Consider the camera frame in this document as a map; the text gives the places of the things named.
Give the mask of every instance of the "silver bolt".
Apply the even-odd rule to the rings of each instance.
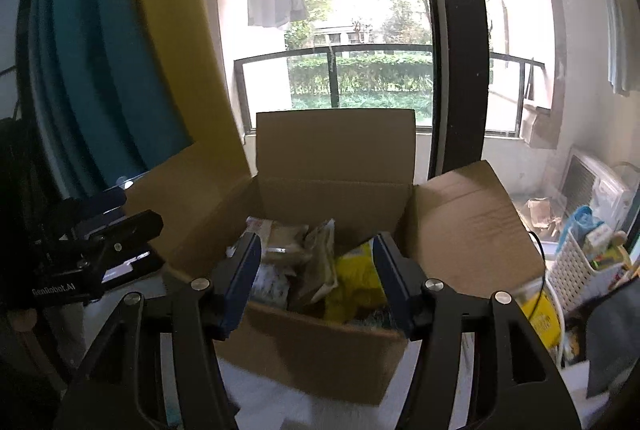
[[[191,289],[196,291],[202,291],[209,287],[209,280],[207,279],[195,279],[191,282]]]
[[[142,300],[140,293],[127,293],[124,297],[124,303],[127,305],[135,305]]]
[[[498,293],[495,294],[495,299],[501,304],[507,305],[509,302],[511,302],[511,295],[509,295],[509,293],[507,293],[506,291],[498,291]]]
[[[424,283],[424,286],[429,291],[440,291],[444,287],[444,284],[442,283],[442,280],[429,279]]]

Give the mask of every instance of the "white appliance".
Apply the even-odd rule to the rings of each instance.
[[[612,169],[575,147],[569,152],[560,192],[566,197],[568,216],[589,205],[614,231],[622,226],[634,199],[634,192]]]

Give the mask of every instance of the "white plastic basket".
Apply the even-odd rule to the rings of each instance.
[[[567,314],[592,298],[605,295],[622,264],[596,271],[582,253],[571,233],[567,233],[548,280]]]

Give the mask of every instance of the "black cable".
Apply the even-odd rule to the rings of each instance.
[[[533,313],[536,312],[536,309],[538,309],[538,305],[540,305],[540,299],[542,298],[542,292],[545,289],[545,280],[546,280],[546,259],[545,259],[545,250],[542,247],[542,243],[540,242],[540,238],[538,237],[538,235],[536,234],[536,232],[532,232],[531,230],[529,230],[529,234],[533,235],[533,238],[536,240],[536,242],[538,243],[538,247],[540,248],[540,255],[542,256],[542,264],[545,267],[544,273],[542,274],[542,284],[540,285],[540,292],[538,293],[538,299],[536,300],[535,305],[533,306],[533,309],[531,310],[531,314],[529,315],[529,321],[531,321],[531,319],[533,318]]]

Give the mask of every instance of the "open cardboard box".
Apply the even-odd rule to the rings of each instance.
[[[207,276],[247,216],[318,225],[335,219],[336,255],[386,230],[429,277],[488,297],[540,277],[543,265],[487,162],[414,186],[408,109],[259,113],[257,168],[195,143],[127,190],[127,213],[164,219],[153,245],[185,280]],[[249,302],[218,356],[315,396],[378,404],[403,336]]]

